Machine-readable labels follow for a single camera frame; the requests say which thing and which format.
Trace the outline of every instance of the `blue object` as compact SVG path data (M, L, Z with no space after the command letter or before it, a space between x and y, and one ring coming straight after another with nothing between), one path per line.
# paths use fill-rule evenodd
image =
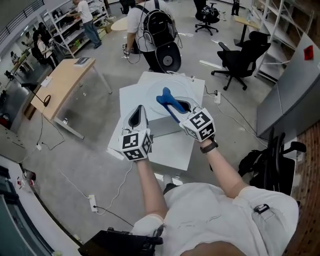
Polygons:
M171 95L171 91L169 88L164 87L162 90L162 96L157 96L156 101L161 104L173 117L173 119L180 123L179 119L172 113L172 111L168 108L168 105L173 106L176 110L178 110L181 113L186 112L184 108L180 105L180 103Z

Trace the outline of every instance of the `metal railing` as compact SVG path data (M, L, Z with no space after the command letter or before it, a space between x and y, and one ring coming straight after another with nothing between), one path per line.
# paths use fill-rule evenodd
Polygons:
M43 0L36 0L30 4L27 8L23 9L13 20L11 20L4 29L0 32L0 44L12 33L12 31L34 11L44 6Z

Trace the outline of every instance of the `black watch strap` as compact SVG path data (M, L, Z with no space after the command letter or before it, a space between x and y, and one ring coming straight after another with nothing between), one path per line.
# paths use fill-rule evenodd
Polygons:
M212 143L208 146L205 146L205 147L200 147L200 150L203 154L206 154L208 153L209 151L215 149L218 147L218 143L213 139L212 140Z

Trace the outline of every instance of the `light wood tabletop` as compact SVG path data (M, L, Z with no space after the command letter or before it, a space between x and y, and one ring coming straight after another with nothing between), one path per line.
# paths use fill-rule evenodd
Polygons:
M259 26L258 26L258 24L257 23L255 23L254 21L250 21L250 22L248 22L247 21L247 19L246 18L244 18L244 17L240 17L240 16L234 16L234 20L236 21L236 22L239 22L239 23L241 23L241 24L244 24L244 25L247 25L247 26L250 26L250 27L253 27L253 28L255 28L255 29L259 29Z
M31 101L31 104L40 112L43 112L43 115L49 120L52 120L56 116L70 92L96 62L94 58L91 58L85 67L77 67L74 66L76 61L77 59L75 58L64 59L61 61L55 70L49 75L52 77L52 80L47 87L42 86L36 93L36 95L43 101L48 95L51 95L50 102L46 108L36 97Z
M128 29L127 17L123 17L112 24L111 29L114 31L124 31Z

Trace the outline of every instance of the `black backpack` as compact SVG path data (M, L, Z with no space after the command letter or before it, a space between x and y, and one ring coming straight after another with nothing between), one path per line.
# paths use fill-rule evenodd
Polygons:
M144 39L158 48L175 41L177 30L171 17L160 10L158 0L154 0L154 5L153 11L148 11L141 5L136 5L134 8L138 8L146 14L142 28Z

